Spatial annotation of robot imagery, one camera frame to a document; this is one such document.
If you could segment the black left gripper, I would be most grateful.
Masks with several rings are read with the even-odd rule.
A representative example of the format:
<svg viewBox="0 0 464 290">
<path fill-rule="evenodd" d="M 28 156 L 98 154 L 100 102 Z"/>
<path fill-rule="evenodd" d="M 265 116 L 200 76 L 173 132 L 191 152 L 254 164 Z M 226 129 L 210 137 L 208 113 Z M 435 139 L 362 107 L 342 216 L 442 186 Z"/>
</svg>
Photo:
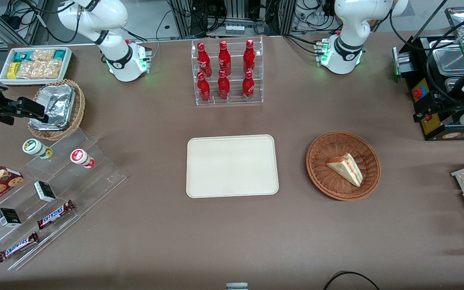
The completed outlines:
<svg viewBox="0 0 464 290">
<path fill-rule="evenodd" d="M 437 93 L 427 93 L 414 103 L 414 122 L 420 122 L 428 116 L 438 114 L 440 118 L 447 118 L 464 114 L 464 80 L 456 80 L 450 91 L 448 85 L 437 85 Z"/>
</svg>

